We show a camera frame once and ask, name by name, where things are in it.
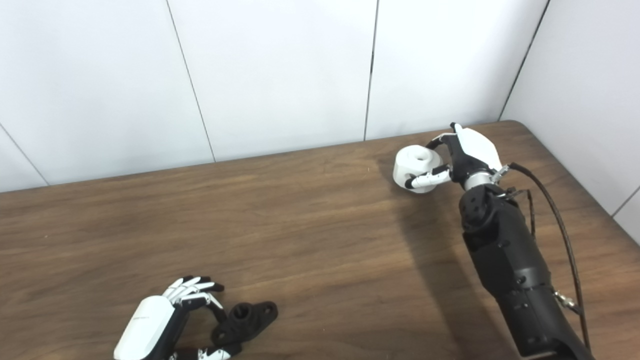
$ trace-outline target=robotic arm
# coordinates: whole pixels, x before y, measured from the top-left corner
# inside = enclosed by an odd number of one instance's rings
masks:
[[[459,210],[463,239],[521,356],[547,354],[544,359],[595,360],[560,305],[578,313],[579,307],[554,289],[547,264],[513,200],[513,192],[498,186],[509,166],[502,166],[495,146],[482,134],[459,124],[451,126],[454,133],[442,134],[426,146],[433,150],[446,145],[451,164],[414,174],[404,187],[415,191],[448,181],[462,185],[465,193]]]

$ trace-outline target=black cable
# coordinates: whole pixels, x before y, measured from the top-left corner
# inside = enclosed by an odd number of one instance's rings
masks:
[[[547,199],[547,202],[549,203],[549,206],[551,207],[551,211],[553,212],[554,216],[556,217],[556,221],[558,223],[558,226],[560,227],[560,232],[562,233],[562,237],[564,240],[564,246],[566,247],[566,253],[569,257],[569,264],[571,265],[571,271],[573,274],[573,285],[575,287],[575,295],[577,297],[578,300],[578,305],[581,308],[581,312],[579,314],[580,316],[580,327],[582,328],[582,337],[584,338],[584,346],[589,349],[589,351],[591,351],[591,343],[589,341],[589,332],[587,330],[587,317],[584,311],[584,301],[582,300],[582,286],[580,285],[580,277],[578,276],[578,268],[577,265],[575,264],[575,257],[573,256],[573,248],[571,246],[571,240],[569,239],[569,234],[566,232],[566,228],[564,226],[564,222],[562,221],[562,217],[560,216],[560,211],[558,210],[555,202],[553,201],[553,199],[551,198],[551,195],[549,194],[549,192],[547,191],[547,189],[545,188],[545,186],[542,184],[542,182],[527,168],[523,167],[522,165],[519,165],[517,163],[511,163],[509,164],[509,168],[512,168],[513,170],[519,171],[522,174],[526,175],[528,178],[530,178],[531,180],[533,180],[534,183],[536,183],[536,185],[538,185],[538,188],[540,188],[540,191],[542,191],[542,194],[545,196],[545,198]]]
[[[533,196],[531,196],[531,190],[518,190],[509,195],[509,200],[514,199],[516,196],[524,192],[527,193],[527,200],[529,200],[529,221],[531,222],[531,236],[533,237],[533,241],[536,241],[536,213],[533,210]]]

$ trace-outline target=hole in black object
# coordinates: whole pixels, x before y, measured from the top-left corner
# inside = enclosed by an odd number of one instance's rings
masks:
[[[234,318],[242,320],[249,316],[249,311],[248,306],[236,306],[234,309]]]

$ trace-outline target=wooden table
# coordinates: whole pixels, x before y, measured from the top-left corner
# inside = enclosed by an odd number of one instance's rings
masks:
[[[597,358],[640,359],[640,248],[524,126],[475,128],[554,196]],[[462,190],[415,195],[390,178],[400,148],[437,133],[0,194],[0,357],[111,359],[138,302],[193,274],[226,285],[227,308],[278,304],[238,359],[518,359],[461,239]],[[572,295],[533,192],[539,245]],[[208,345],[214,325],[194,312],[181,345]]]

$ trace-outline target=black object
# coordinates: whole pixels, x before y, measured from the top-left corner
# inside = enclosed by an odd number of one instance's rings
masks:
[[[241,302],[231,309],[225,322],[213,329],[211,341],[218,347],[249,341],[258,336],[277,317],[278,307],[274,302],[266,301],[254,305]]]
[[[595,360],[566,321],[551,274],[518,204],[492,184],[460,200],[463,238],[476,271],[497,301],[521,356],[553,352]]]
[[[580,316],[580,327],[582,328],[584,346],[586,346],[588,349],[591,349],[591,344],[589,341],[589,330],[587,328],[587,316],[584,311],[584,301],[582,299],[582,286],[580,285],[580,277],[578,276],[578,266],[575,264],[575,257],[573,256],[571,240],[569,239],[569,234],[566,232],[566,227],[564,226],[562,216],[560,216],[560,211],[558,210],[554,200],[551,198],[551,194],[549,194],[549,192],[547,191],[547,188],[545,188],[542,182],[528,168],[525,168],[524,166],[517,163],[509,164],[509,168],[521,172],[529,179],[533,180],[536,185],[538,185],[538,188],[547,199],[549,207],[551,207],[551,211],[556,217],[556,222],[558,223],[558,227],[560,228],[560,233],[562,234],[562,239],[564,241],[564,247],[566,248],[566,253],[569,257],[569,265],[571,266],[571,273],[573,275],[573,287],[575,288],[575,296],[577,297],[578,306],[580,307],[578,315]]]

